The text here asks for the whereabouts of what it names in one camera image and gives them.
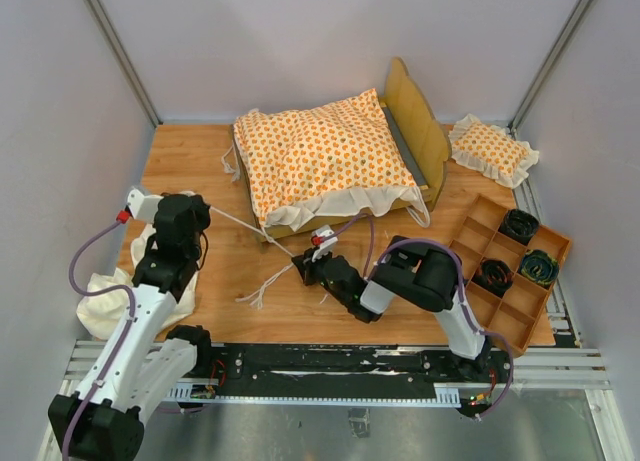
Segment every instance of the white cloth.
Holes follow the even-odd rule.
[[[131,242],[131,260],[133,265],[137,266],[144,256],[144,248],[147,239],[155,233],[153,226],[148,224],[142,234]],[[187,285],[180,302],[176,304],[173,313],[162,324],[162,329],[171,326],[181,319],[189,316],[195,309],[195,291],[198,282],[198,273],[196,273],[191,282]],[[126,284],[131,286],[131,276],[126,271],[116,268],[113,276],[105,276],[94,273],[87,286],[88,291],[98,291],[108,286],[116,284]],[[113,330],[118,324],[118,320],[129,305],[127,293],[122,289],[112,291],[111,293],[101,296],[84,297],[76,309],[78,319],[87,331],[99,339],[109,339]]]

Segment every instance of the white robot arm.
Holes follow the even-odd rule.
[[[134,306],[125,311],[102,353],[72,396],[58,395],[49,419],[64,456],[133,460],[144,426],[186,373],[208,374],[211,339],[201,327],[174,328],[143,366],[162,323],[172,313],[201,258],[200,236],[210,224],[202,197],[156,196],[133,187],[118,217],[152,222],[156,233],[133,276]]]

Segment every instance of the wooden headboard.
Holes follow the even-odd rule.
[[[420,88],[409,77],[404,61],[398,57],[391,60],[381,100],[389,107],[427,180],[425,203],[429,211],[433,211],[447,177],[446,161],[451,157],[449,136],[433,116]]]

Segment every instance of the wooden tray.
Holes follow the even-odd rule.
[[[527,250],[541,249],[558,261],[562,268],[571,246],[566,236],[540,225],[527,246],[498,232],[509,209],[478,195],[457,229],[451,249],[462,260],[467,283],[467,299],[478,322],[487,330],[502,334],[515,356],[524,354],[540,317],[545,313],[552,284],[545,289],[517,274]],[[484,259],[500,259],[513,271],[513,286],[502,298],[473,281],[473,273]]]

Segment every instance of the white string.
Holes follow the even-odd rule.
[[[276,274],[271,276],[269,279],[267,279],[262,284],[262,286],[260,286],[260,289],[254,291],[249,296],[244,296],[243,298],[236,298],[236,303],[242,303],[244,301],[251,301],[251,299],[253,299],[255,297],[255,299],[253,299],[253,301],[251,301],[249,306],[251,306],[252,308],[255,307],[257,309],[262,309],[264,307],[264,292],[267,290],[267,288],[269,286],[271,286],[273,283],[275,283],[276,280],[282,274],[286,273],[291,268],[293,268],[293,263],[286,265],[284,268],[282,268]]]
[[[231,146],[229,146],[229,149],[227,149],[227,152],[222,155],[222,157],[220,158],[220,162],[222,163],[222,167],[224,168],[225,173],[233,174],[233,176],[231,176],[231,182],[235,183],[237,180],[240,179],[240,170],[238,168],[234,168],[227,162],[227,156],[229,156],[231,151],[233,151],[233,143],[231,144]]]
[[[287,256],[289,256],[290,258],[293,257],[293,253],[291,251],[289,251],[287,248],[285,248],[284,246],[282,246],[279,242],[277,242],[271,236],[269,236],[263,227],[260,227],[260,229],[255,228],[254,226],[251,226],[250,224],[247,224],[244,221],[241,221],[238,218],[236,218],[234,216],[231,216],[228,213],[225,213],[224,211],[222,211],[221,209],[216,208],[215,206],[210,206],[209,209],[211,209],[211,211],[214,211],[214,212],[218,213],[221,216],[224,216],[227,219],[230,219],[231,221],[235,221],[236,223],[241,224],[245,228],[249,228],[251,231],[255,231],[258,234],[262,234],[268,242],[270,242],[272,244],[275,244],[284,253],[286,253]],[[267,290],[267,288],[269,286],[271,286],[273,283],[276,282],[276,280],[280,277],[281,274],[285,273],[286,271],[288,271],[292,267],[293,267],[293,263],[285,266],[280,271],[278,271],[276,274],[274,274],[269,279],[267,279],[264,283],[262,283],[262,286],[260,286],[259,289],[257,289],[253,293],[251,293],[249,296],[244,296],[243,298],[236,298],[236,303],[241,303],[243,301],[250,301],[251,299],[253,299],[255,297],[255,299],[253,299],[253,301],[251,301],[249,306],[251,306],[252,308],[253,307],[257,307],[258,309],[262,309],[264,307],[264,292]]]
[[[420,214],[410,206],[407,206],[407,212],[413,218],[413,220],[418,223],[419,226],[428,228],[429,224],[431,224],[431,219],[429,219],[429,211],[427,210],[427,206],[424,204],[424,199],[422,199],[422,196],[420,196],[418,202],[422,205],[420,207],[423,209],[422,214],[424,215],[424,219],[422,219],[420,217]]]
[[[275,239],[273,239],[271,236],[269,236],[267,234],[267,232],[264,230],[263,227],[261,227],[260,229],[251,226],[250,224],[245,223],[244,221],[239,220],[238,218],[231,216],[230,214],[225,213],[224,211],[216,208],[215,206],[211,206],[210,207],[211,211],[215,211],[216,213],[218,213],[221,216],[224,216],[227,219],[230,219],[231,221],[235,221],[238,224],[241,224],[242,226],[244,226],[245,228],[249,228],[251,231],[255,231],[258,234],[261,234],[265,237],[265,239],[271,243],[271,244],[275,244],[276,246],[278,246],[282,251],[284,251],[287,256],[289,256],[290,258],[293,258],[293,253],[291,251],[289,251],[287,248],[285,248],[284,246],[282,246],[279,242],[277,242]]]

